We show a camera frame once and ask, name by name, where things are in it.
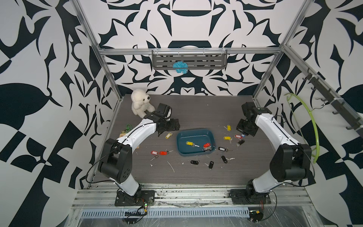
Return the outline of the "teal plastic storage box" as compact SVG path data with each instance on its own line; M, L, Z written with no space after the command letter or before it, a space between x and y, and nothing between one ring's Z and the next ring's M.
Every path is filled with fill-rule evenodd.
M193 142L194 146L186 144L187 141ZM210 149L204 149L203 145L211 144ZM208 129L193 129L181 131L176 136L177 150L183 157L208 155L216 150L216 142L212 131Z

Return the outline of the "grey slotted wall shelf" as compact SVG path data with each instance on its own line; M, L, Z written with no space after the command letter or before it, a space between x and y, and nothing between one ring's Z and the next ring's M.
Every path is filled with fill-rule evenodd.
M227 51L182 51L162 52L155 50L151 55L155 70L174 70L173 64L183 61L188 70L221 70L227 66Z

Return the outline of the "teal scrunchie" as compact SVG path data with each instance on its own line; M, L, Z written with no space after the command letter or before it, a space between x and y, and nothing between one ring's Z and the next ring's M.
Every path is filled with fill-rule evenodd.
M177 73L188 73L188 67L188 64L183 61L177 61L173 64L173 68L176 70Z

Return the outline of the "long yellow key tag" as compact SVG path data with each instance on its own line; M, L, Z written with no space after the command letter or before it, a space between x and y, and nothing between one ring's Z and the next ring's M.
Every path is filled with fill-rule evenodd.
M170 133L168 133L168 134L165 136L165 138L166 138L166 139L169 139L172 135L173 135L173 133L172 133L172 132L170 132Z

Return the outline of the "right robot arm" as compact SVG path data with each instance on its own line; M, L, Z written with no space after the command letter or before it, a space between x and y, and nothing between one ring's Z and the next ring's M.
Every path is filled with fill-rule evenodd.
M262 130L274 149L269 170L248 182L247 193L266 194L284 183L306 179L312 165L311 147L289 135L268 108L246 102L242 105L242 111L245 119L239 121L236 129L246 136L255 136L258 130Z

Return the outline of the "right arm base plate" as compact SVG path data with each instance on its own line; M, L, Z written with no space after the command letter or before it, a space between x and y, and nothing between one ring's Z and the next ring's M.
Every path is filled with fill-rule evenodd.
M232 199L234 205L271 204L268 193L259 194L246 189L231 189L228 196Z

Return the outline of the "yellow sponge packet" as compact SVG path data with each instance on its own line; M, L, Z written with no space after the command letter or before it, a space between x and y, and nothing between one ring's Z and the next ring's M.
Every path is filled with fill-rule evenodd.
M119 137L123 137L123 136L127 135L129 132L131 132L131 130L124 130L120 133Z

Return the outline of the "dark wall hook rail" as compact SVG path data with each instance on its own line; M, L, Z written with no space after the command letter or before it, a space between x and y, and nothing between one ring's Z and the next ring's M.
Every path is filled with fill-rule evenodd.
M363 119L356 112L350 104L342 98L320 75L313 75L313 72L308 68L306 71L302 71L305 75L304 80L308 80L312 83L312 90L318 90L323 98L323 102L328 102L333 106L335 111L334 115L341 115L343 119L348 123L347 130L355 130L361 137L363 136Z

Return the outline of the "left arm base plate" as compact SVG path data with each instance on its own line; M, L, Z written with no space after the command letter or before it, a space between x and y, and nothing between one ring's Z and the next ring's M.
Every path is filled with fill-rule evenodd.
M142 205L153 205L155 201L154 190L141 190L137 191L134 196L130 196L127 193L118 190L116 193L116 199L114 206L125 207L125 206L142 206Z

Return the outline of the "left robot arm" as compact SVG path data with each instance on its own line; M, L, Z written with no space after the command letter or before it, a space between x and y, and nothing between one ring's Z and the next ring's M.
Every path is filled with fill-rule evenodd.
M141 187L131 174L132 154L155 132L161 135L165 131L179 130L179 120L171 118L171 115L172 108L160 103L156 111L146 111L146 116L129 133L116 140L108 139L98 162L98 172L115 182L123 193L134 197Z

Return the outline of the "white teddy bear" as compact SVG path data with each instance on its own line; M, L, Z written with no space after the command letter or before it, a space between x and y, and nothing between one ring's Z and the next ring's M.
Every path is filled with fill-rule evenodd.
M142 89L136 89L131 94L132 106L131 109L135 115L143 119L147 114L146 111L152 113L156 109L150 104L150 95Z

